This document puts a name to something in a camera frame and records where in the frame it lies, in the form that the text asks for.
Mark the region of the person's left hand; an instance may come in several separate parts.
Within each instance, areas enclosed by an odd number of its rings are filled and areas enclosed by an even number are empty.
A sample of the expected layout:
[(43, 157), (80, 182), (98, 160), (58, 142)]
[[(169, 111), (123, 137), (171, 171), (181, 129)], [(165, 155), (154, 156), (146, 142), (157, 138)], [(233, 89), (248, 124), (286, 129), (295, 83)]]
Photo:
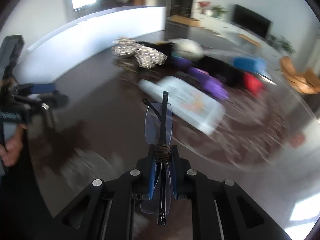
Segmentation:
[(5, 147), (1, 145), (1, 160), (5, 167), (14, 166), (23, 148), (23, 134), (27, 129), (25, 125), (18, 125), (14, 135), (6, 141)]

